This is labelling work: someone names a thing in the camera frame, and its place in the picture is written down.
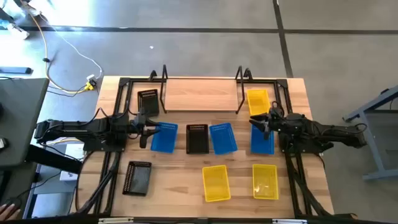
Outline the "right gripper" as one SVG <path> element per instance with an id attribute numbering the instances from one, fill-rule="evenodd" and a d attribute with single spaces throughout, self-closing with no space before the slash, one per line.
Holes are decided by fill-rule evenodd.
<path id="1" fill-rule="evenodd" d="M 284 109 L 272 107 L 269 110 L 269 114 L 263 113 L 250 116 L 249 121 L 252 124 L 252 128 L 255 129 L 258 134 L 261 134 L 264 140 L 268 140 L 270 136 L 270 130 L 281 130 L 282 123 L 284 122 Z"/>

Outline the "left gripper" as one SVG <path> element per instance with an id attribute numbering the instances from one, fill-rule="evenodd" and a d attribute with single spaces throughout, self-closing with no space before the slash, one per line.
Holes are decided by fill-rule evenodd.
<path id="1" fill-rule="evenodd" d="M 132 133 L 136 134 L 137 137 L 140 136 L 139 139 L 140 148 L 146 148 L 147 139 L 159 132 L 158 129 L 145 129 L 145 126 L 154 127 L 154 126 L 159 126 L 160 123 L 147 118 L 146 111 L 144 108 L 141 108 L 137 112 L 131 124 L 132 124 Z"/>

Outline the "blue plastic basket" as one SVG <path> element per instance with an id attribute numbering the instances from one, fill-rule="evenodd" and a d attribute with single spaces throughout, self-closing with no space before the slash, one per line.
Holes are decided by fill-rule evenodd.
<path id="1" fill-rule="evenodd" d="M 153 135 L 151 151 L 173 153 L 177 140 L 178 125 L 160 122 L 155 129 L 158 133 Z"/>
<path id="2" fill-rule="evenodd" d="M 238 150 L 231 123 L 210 126 L 211 142 L 216 155 L 223 155 Z"/>
<path id="3" fill-rule="evenodd" d="M 254 125 L 251 126 L 251 152 L 253 154 L 274 154 L 274 132 L 271 131 L 268 139 Z"/>

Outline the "black plastic basket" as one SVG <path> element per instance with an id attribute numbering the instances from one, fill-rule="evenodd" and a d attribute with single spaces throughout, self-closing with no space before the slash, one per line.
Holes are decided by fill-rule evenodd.
<path id="1" fill-rule="evenodd" d="M 151 162 L 130 161 L 123 185 L 123 195 L 145 197 L 149 189 L 151 169 Z"/>
<path id="2" fill-rule="evenodd" d="M 188 124 L 186 127 L 186 153 L 208 154 L 209 139 L 207 124 Z"/>
<path id="3" fill-rule="evenodd" d="M 157 89 L 137 92 L 138 111 L 144 112 L 148 117 L 159 115 L 159 100 Z"/>

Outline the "yellow plastic basket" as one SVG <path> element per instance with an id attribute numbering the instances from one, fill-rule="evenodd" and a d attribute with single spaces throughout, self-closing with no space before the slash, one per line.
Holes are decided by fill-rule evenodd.
<path id="1" fill-rule="evenodd" d="M 277 166 L 266 164 L 252 165 L 252 194 L 255 199 L 279 199 Z"/>
<path id="2" fill-rule="evenodd" d="M 248 90 L 247 97 L 251 116 L 269 112 L 271 104 L 267 90 Z"/>
<path id="3" fill-rule="evenodd" d="M 202 178 L 206 202 L 219 202 L 231 198 L 228 171 L 225 165 L 202 168 Z"/>

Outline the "white box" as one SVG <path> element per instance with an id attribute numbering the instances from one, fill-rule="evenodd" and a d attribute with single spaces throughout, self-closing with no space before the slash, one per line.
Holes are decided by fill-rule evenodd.
<path id="1" fill-rule="evenodd" d="M 68 181 L 76 181 L 78 178 L 77 174 L 67 172 L 67 171 L 61 171 L 60 173 L 60 181 L 68 182 Z"/>
<path id="2" fill-rule="evenodd" d="M 85 156 L 83 146 L 84 144 L 67 144 L 65 154 L 80 161 Z"/>

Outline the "black metal beam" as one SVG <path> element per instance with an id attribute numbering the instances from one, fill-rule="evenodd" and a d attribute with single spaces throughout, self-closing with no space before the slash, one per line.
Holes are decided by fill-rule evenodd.
<path id="1" fill-rule="evenodd" d="M 82 168 L 82 162 L 79 160 L 71 159 L 33 145 L 29 146 L 25 160 L 27 162 L 36 162 L 44 166 L 57 168 L 74 174 L 79 174 Z"/>

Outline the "blue-grey metal table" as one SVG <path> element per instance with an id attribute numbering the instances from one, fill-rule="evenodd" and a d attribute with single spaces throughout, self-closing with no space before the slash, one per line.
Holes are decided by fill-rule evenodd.
<path id="1" fill-rule="evenodd" d="M 343 117 L 346 122 L 359 118 L 368 126 L 364 136 L 377 171 L 364 174 L 364 180 L 398 177 L 398 109 L 380 109 L 394 100 L 398 102 L 398 85 L 382 91 L 375 99 Z"/>

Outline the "dark grey desk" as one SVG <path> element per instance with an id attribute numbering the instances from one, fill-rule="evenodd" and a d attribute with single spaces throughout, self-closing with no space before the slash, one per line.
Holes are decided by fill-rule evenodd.
<path id="1" fill-rule="evenodd" d="M 46 78 L 0 80 L 0 138 L 8 143 L 0 149 L 1 168 L 25 161 L 48 85 Z"/>

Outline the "person's hand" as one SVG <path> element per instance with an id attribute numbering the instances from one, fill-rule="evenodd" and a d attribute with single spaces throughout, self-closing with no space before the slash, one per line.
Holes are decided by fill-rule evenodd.
<path id="1" fill-rule="evenodd" d="M 15 204 L 4 204 L 0 206 L 0 221 L 15 220 L 20 209 Z"/>

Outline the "person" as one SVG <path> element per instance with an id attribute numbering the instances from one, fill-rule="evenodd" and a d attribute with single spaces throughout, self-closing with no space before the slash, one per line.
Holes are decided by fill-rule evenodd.
<path id="1" fill-rule="evenodd" d="M 13 0 L 15 4 L 26 11 L 30 16 L 39 16 L 41 15 L 41 11 L 32 7 L 29 3 L 31 0 Z M 7 29 L 11 35 L 18 37 L 22 40 L 28 38 L 29 33 L 24 29 L 20 28 L 15 20 L 0 6 L 0 26 Z"/>

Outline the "black aluminium rig frame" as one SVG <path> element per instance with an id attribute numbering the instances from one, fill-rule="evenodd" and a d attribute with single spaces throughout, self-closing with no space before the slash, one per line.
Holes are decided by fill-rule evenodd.
<path id="1" fill-rule="evenodd" d="M 276 99 L 275 89 L 291 87 L 293 109 L 311 117 L 307 92 L 301 78 L 259 78 L 244 82 L 247 90 L 267 90 L 270 99 Z M 116 105 L 129 104 L 137 110 L 137 92 L 157 89 L 160 82 L 146 78 L 106 77 L 103 80 L 97 105 L 112 113 Z M 199 217 L 199 218 L 292 218 L 294 208 L 290 192 L 285 156 L 279 149 L 273 155 L 251 154 L 251 124 L 247 97 L 238 114 L 228 112 L 160 111 L 159 121 L 178 124 L 173 153 L 153 152 L 140 148 L 139 139 L 129 139 L 121 156 L 112 208 L 114 217 Z M 231 123 L 238 150 L 221 156 L 213 152 L 188 155 L 185 152 L 188 124 Z M 145 197 L 123 195 L 124 178 L 130 161 L 152 163 L 149 191 Z M 277 166 L 279 199 L 261 200 L 252 195 L 252 165 Z M 206 202 L 202 168 L 225 165 L 228 171 L 231 198 Z"/>

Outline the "wooden shelf with black frame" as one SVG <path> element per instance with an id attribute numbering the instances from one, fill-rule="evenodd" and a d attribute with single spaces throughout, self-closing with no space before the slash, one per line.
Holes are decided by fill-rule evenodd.
<path id="1" fill-rule="evenodd" d="M 164 113 L 169 111 L 233 111 L 239 113 L 245 102 L 244 82 L 252 81 L 249 68 L 238 67 L 230 79 L 170 79 L 164 65 L 159 100 Z"/>

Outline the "silver metal bracket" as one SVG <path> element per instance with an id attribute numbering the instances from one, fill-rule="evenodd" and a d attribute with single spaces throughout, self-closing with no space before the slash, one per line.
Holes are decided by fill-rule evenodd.
<path id="1" fill-rule="evenodd" d="M 98 224 L 124 224 L 124 223 L 132 223 L 134 221 L 133 217 L 109 217 L 109 218 L 100 218 L 98 220 Z"/>
<path id="2" fill-rule="evenodd" d="M 272 224 L 308 224 L 307 220 L 274 218 Z"/>

